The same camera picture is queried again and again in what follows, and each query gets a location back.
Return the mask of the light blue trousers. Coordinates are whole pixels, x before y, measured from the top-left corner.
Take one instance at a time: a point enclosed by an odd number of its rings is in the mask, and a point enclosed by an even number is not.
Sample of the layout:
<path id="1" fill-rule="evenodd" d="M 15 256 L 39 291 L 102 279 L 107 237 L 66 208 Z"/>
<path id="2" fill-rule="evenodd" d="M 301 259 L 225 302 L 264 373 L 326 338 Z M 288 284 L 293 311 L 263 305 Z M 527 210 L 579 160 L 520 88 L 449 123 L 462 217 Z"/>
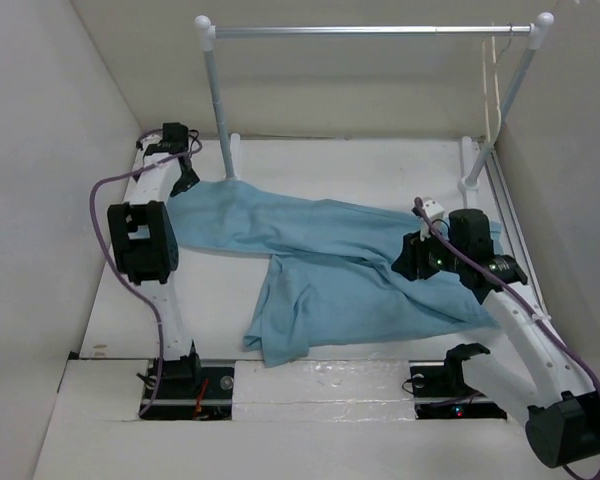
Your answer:
<path id="1" fill-rule="evenodd" d="M 269 257 L 243 337 L 269 366 L 313 347 L 494 326 L 456 275 L 410 282 L 392 270 L 404 236 L 420 229 L 410 213 L 277 195 L 242 181 L 200 182 L 167 210 L 182 247 Z"/>

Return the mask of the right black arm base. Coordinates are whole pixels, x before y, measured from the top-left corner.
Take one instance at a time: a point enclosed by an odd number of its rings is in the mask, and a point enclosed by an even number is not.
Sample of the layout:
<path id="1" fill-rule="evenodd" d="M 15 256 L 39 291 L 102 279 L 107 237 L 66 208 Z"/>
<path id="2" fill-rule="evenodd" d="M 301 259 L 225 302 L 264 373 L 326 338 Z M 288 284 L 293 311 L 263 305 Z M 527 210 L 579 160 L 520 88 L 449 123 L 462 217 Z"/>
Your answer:
<path id="1" fill-rule="evenodd" d="M 506 420 L 507 413 L 481 393 L 453 384 L 441 363 L 414 363 L 402 389 L 414 401 L 417 420 Z"/>

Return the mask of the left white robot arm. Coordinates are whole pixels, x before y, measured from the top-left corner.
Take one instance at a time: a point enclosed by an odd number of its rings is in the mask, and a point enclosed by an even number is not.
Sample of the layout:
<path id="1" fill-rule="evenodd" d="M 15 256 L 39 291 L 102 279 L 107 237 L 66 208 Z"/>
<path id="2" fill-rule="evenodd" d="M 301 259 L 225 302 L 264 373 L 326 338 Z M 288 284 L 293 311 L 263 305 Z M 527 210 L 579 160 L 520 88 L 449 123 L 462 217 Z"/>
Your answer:
<path id="1" fill-rule="evenodd" d="M 128 199 L 108 207 L 112 252 L 107 262 L 121 283 L 155 316 L 158 355 L 153 390 L 168 383 L 181 396 L 202 387 L 200 359 L 176 298 L 173 274 L 179 248 L 167 212 L 169 199 L 199 182 L 191 152 L 170 153 L 150 146 L 143 166 L 131 174 Z"/>

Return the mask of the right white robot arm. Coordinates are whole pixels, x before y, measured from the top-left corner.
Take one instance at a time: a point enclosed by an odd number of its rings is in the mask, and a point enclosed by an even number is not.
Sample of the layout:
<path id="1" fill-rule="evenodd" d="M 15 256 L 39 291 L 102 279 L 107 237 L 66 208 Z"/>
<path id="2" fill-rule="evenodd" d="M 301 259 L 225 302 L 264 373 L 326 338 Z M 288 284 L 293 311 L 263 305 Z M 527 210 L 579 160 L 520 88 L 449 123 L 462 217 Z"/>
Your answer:
<path id="1" fill-rule="evenodd" d="M 479 343 L 461 344 L 444 359 L 445 387 L 485 395 L 523 427 L 543 465 L 576 478 L 571 464 L 600 457 L 600 379 L 558 336 L 517 261 L 496 253 L 483 211 L 446 212 L 430 198 L 417 198 L 413 212 L 421 227 L 404 236 L 393 271 L 409 281 L 457 275 L 531 376 L 524 380 Z M 600 479 L 600 467 L 594 476 Z"/>

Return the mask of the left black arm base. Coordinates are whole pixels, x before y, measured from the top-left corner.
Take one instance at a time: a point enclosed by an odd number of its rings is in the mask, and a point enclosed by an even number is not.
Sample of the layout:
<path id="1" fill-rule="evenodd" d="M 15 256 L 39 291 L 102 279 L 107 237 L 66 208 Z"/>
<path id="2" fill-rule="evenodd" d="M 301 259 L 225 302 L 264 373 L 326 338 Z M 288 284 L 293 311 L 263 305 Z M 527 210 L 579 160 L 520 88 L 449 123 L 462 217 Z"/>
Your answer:
<path id="1" fill-rule="evenodd" d="M 150 399 L 156 379 L 150 365 L 137 376 L 144 383 L 139 417 L 149 421 L 224 421 L 232 418 L 233 363 L 203 363 L 197 380 L 183 368 L 165 366 L 157 397 Z"/>

